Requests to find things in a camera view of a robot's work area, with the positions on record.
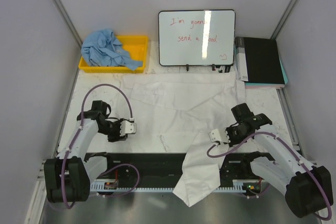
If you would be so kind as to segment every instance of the wrinkled fabric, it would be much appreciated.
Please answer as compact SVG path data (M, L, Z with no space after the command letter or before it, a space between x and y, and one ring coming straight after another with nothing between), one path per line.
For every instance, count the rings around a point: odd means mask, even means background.
M209 132L234 124L231 108L246 102L245 86L235 72L222 74L124 75L121 90L130 99L136 134L129 137L132 152L186 153L174 193L188 206L220 186L222 158L209 158ZM129 114L124 97L118 115ZM224 153L221 144L212 154Z
M83 42L81 53L89 66L126 66L131 70L142 66L142 61L132 60L129 52L122 49L122 43L111 29L89 34Z

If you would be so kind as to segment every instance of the white tabletop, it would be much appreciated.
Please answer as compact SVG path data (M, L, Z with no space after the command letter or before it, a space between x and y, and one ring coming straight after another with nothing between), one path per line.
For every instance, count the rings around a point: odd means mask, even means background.
M147 67L145 73L185 73L185 67L162 67L159 64L158 55L158 44L157 42L150 42L148 48L147 56ZM189 72L191 73L212 73L211 67L190 67ZM72 95L71 104L67 114L65 126L62 132L61 140L59 143L58 151L66 147L76 125L76 117L80 113L80 107L85 94L93 87L101 83L109 83L120 87L122 74L115 73L85 73L80 70L78 74L78 79ZM93 100L103 100L111 105L112 111L115 109L116 97L119 94L109 87L100 87L94 90L91 95L89 95L85 110L91 108L91 103ZM264 113L272 121L278 131L278 135L282 136L283 139L290 145L291 139L287 129L285 117L283 115L280 101L278 98L277 90L275 88L255 88L246 89L246 103L254 114ZM153 139L153 142L157 142L157 145L152 145L150 150L146 146L141 146L141 143L137 145L131 144L131 141L136 141L136 134L132 135L126 141L120 141L116 143L109 143L107 137L102 134L97 134L88 149L88 152L114 152L114 153L163 153L169 152L167 150L178 150L178 148L165 148L162 146L162 141L158 138ZM240 152L253 152L266 150L256 144L253 140L244 144L240 149ZM185 153L186 149L182 148L178 152Z

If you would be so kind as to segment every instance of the blue cloth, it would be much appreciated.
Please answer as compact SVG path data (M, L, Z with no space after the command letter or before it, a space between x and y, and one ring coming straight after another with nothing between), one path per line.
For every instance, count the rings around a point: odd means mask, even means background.
M95 31L84 40L81 53L89 66L126 66L135 70L142 66L141 60L132 60L130 53L121 48L122 43L111 29Z

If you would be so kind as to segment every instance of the white cloth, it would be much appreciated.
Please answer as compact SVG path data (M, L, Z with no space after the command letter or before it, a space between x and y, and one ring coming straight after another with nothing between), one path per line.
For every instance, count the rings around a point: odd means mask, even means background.
M182 176L173 193L191 207L208 196L221 184L219 169L225 157L210 158L206 151L213 145L209 134L200 133L187 151L182 165ZM228 151L228 144L214 148L212 155Z
M183 176L174 193L188 206L219 186L219 167L224 158L212 159L206 151L209 132L235 123L231 108L245 102L245 86L235 72L221 74L125 75L121 84L130 99L137 132L128 142L141 152L185 153ZM127 114L118 99L117 116ZM227 145L212 153L227 151Z

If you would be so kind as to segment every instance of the purple cable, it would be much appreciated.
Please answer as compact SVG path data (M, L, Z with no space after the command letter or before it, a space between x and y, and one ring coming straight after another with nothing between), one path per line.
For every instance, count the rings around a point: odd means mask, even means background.
M210 154L210 151L216 146L215 144L213 146L211 146L208 151L206 152L206 155L208 157L212 157L212 158L216 158L216 157L223 157L223 156L226 156L234 151L236 151L239 147L241 147L244 143L247 142L247 140L249 140L251 137L253 136L256 136L256 135L268 135L268 136L272 136L274 139L275 139L275 135L270 133L270 132L265 132L265 131L260 131L260 132L256 132L256 133L252 133L250 136L248 136L247 138L245 138L240 144L238 144L236 147L234 147L232 150L226 152L226 153L223 153L223 154L219 154L219 155L211 155ZM284 142L284 140L282 140L281 138L277 137L276 138L292 155L293 157L295 158L295 160L297 162L300 162L300 158L298 157L298 155L296 155L296 153ZM330 220L331 219L331 216L332 216L332 213L331 213L331 206L330 206L330 203L329 203L329 200L326 196L326 193L324 192L322 186L320 185L320 183L317 181L317 179L315 178L315 176L313 175L313 173L311 173L311 171L307 168L307 166L305 164L300 164L302 166L302 168L307 172L307 174L311 177L311 179L314 181L314 183L316 184L317 188L319 189L320 193L322 194L322 197L324 199L324 202L326 203L326 206L327 206L327 209L328 209L328 216L327 217L322 217L322 216L319 216L318 214L315 214L314 215L316 217L318 217L319 219L321 220Z
M89 90L89 92L87 92L87 94L85 95L84 99L83 99L83 102L82 102L82 107L81 107L81 111L80 111L80 126L83 126L84 125L84 105L85 105L85 101L87 99L87 97L89 96L89 94L96 88L98 87L101 87L101 86L108 86L108 87L112 87L116 90L118 90L122 96L125 98L126 102L127 102L127 105L130 109L130 114L131 114L131 118L133 118L133 111L132 111L132 108L131 108L131 104L130 104L130 101L128 100L128 98L126 97L126 95L124 94L124 92L122 92L119 88L117 88L116 86L114 85L111 85L111 84L106 84L106 83L103 83L103 84L99 84L97 86L94 86L92 89ZM71 209L75 202L72 202L71 205L68 204L68 200L67 200L67 196L66 196L66 192L65 192L65 180L64 180L64 175L65 175L65 164L66 164L66 160L69 156L69 153L71 151L71 148L73 146L73 144L75 143L79 133L80 133L81 129L78 128L77 132L75 133L75 135L73 136L73 139L71 140L70 144L69 144L69 151L66 151L65 152L65 155L64 155L64 159L63 159L63 162L62 162L62 169L61 169L61 190L62 190L62 198L63 198L63 202L64 202L64 205L67 209Z
M115 166L115 167L107 170L106 172L103 172L102 174L100 174L100 176L105 175L107 173L110 173L110 172L114 171L115 169L117 169L117 168L119 168L121 166L130 166L130 167L132 167L136 171L138 178L137 178L137 181L136 181L135 185L130 190L128 190L128 191L126 191L126 192L124 192L122 194L105 195L105 197L116 198L116 197L124 196L126 194L129 194L131 191L133 191L134 189L136 189L136 187L138 186L139 181L140 181L140 173L139 173L139 170L134 165L132 165L132 164L120 164L120 165L117 165L117 166Z

